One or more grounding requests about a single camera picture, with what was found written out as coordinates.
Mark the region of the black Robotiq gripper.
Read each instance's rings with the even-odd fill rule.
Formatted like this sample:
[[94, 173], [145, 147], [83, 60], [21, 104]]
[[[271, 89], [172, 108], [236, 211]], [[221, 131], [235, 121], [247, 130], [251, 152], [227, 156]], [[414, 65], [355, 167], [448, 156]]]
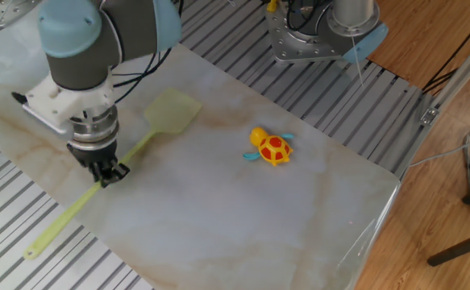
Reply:
[[94, 181], [103, 188], [107, 187], [110, 182], [122, 180], [131, 170], [127, 165], [118, 162], [116, 141], [105, 147], [91, 150], [79, 149], [71, 143], [68, 143], [66, 147], [82, 167], [89, 167]]

